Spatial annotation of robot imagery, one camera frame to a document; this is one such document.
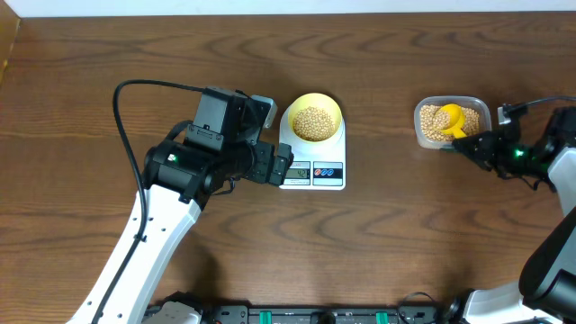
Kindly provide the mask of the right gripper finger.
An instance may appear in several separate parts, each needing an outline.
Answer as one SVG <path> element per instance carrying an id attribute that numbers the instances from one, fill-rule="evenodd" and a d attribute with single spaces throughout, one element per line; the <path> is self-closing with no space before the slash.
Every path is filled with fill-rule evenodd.
<path id="1" fill-rule="evenodd" d="M 500 130 L 486 130 L 472 136 L 455 139 L 452 145 L 455 149 L 488 149 L 496 145 L 501 135 Z"/>
<path id="2" fill-rule="evenodd" d="M 480 169 L 482 170 L 493 169 L 491 163 L 493 150 L 491 148 L 485 148 L 483 145 L 477 143 L 468 143 L 461 141 L 454 141 L 453 146 L 456 152 L 464 155 Z"/>

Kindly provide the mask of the yellow measuring scoop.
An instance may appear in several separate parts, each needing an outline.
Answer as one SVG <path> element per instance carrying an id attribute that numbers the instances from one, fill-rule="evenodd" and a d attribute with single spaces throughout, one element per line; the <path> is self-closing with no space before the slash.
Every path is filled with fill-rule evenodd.
<path id="1" fill-rule="evenodd" d="M 465 115 L 463 108 L 455 103 L 442 106 L 433 117 L 433 128 L 447 136 L 453 136 L 455 139 L 466 137 L 463 131 L 465 124 Z"/>

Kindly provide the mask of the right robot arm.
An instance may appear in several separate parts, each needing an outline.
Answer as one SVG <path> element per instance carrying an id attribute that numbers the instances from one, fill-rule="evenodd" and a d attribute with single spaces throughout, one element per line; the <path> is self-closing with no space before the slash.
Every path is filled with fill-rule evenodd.
<path id="1" fill-rule="evenodd" d="M 540 139 L 521 142 L 520 119 L 527 112 L 502 106 L 499 125 L 454 148 L 502 179 L 547 186 L 559 206 L 541 211 L 554 226 L 527 259 L 519 278 L 491 289 L 473 289 L 455 303 L 453 323 L 573 323 L 575 321 L 575 109 L 553 111 Z"/>

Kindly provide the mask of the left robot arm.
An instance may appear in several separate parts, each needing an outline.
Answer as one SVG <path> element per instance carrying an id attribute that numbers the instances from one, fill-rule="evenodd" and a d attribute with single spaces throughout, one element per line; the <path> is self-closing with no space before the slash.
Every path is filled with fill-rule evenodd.
<path id="1" fill-rule="evenodd" d="M 140 323 L 177 246 L 213 195 L 240 179 L 280 186 L 293 161 L 287 144 L 260 140 L 271 98 L 206 87 L 196 116 L 179 122 L 135 172 L 130 218 L 73 323 Z"/>

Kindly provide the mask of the white digital kitchen scale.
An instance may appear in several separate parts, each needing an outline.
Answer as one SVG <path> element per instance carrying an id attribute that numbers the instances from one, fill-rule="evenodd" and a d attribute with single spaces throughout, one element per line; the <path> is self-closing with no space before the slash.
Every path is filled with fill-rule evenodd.
<path id="1" fill-rule="evenodd" d="M 347 184 L 346 126 L 340 116 L 333 118 L 336 132 L 323 141 L 307 141 L 294 131 L 298 113 L 291 104 L 280 124 L 280 142 L 292 147 L 293 162 L 281 185 L 284 190 L 343 190 Z"/>

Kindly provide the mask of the pale yellow bowl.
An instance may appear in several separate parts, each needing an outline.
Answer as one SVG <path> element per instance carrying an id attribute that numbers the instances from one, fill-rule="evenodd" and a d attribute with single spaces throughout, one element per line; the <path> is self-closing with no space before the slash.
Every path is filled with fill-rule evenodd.
<path id="1" fill-rule="evenodd" d="M 287 113 L 289 130 L 307 142 L 331 140 L 344 125 L 339 105 L 326 94 L 304 94 L 289 106 Z"/>

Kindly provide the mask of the clear plastic soybean container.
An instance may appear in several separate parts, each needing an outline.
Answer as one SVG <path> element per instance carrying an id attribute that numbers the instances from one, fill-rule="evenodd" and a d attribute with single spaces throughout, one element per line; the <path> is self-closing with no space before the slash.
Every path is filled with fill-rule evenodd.
<path id="1" fill-rule="evenodd" d="M 492 129 L 489 108 L 482 100 L 471 96 L 431 96 L 423 99 L 414 111 L 417 141 L 422 148 L 454 149 L 452 141 L 455 137 L 452 134 L 444 134 L 437 128 L 440 121 L 447 122 L 446 117 L 436 118 L 437 112 L 447 104 L 457 104 L 463 108 L 466 117 L 463 132 L 466 135 L 476 135 Z"/>

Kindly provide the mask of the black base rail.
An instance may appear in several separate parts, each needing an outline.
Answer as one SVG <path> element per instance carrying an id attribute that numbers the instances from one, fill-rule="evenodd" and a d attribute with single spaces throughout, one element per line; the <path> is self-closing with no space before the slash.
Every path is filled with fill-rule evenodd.
<path id="1" fill-rule="evenodd" d="M 447 323 L 433 302 L 401 302 L 383 307 L 337 305 L 270 306 L 249 301 L 202 301 L 187 292 L 176 292 L 145 310 L 144 323 L 198 324 L 428 324 Z"/>

